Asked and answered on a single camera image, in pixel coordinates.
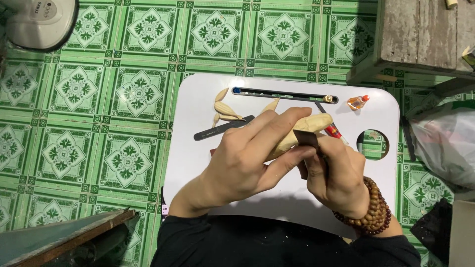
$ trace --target orange glue bottle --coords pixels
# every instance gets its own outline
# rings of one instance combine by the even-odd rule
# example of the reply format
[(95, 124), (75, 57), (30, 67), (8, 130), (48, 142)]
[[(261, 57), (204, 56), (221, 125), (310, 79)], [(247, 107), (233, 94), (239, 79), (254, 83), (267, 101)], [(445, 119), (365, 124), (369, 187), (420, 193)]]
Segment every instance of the orange glue bottle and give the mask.
[(352, 110), (358, 110), (362, 108), (369, 99), (370, 97), (368, 95), (352, 97), (348, 100), (347, 104)]

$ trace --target black cloth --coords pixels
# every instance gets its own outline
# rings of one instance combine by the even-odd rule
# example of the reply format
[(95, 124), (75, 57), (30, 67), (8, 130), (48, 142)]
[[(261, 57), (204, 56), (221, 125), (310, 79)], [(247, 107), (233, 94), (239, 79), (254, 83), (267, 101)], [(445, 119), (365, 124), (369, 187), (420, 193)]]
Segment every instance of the black cloth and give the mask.
[(250, 216), (168, 216), (160, 226), (152, 267), (420, 266), (405, 236), (339, 236), (303, 225)]

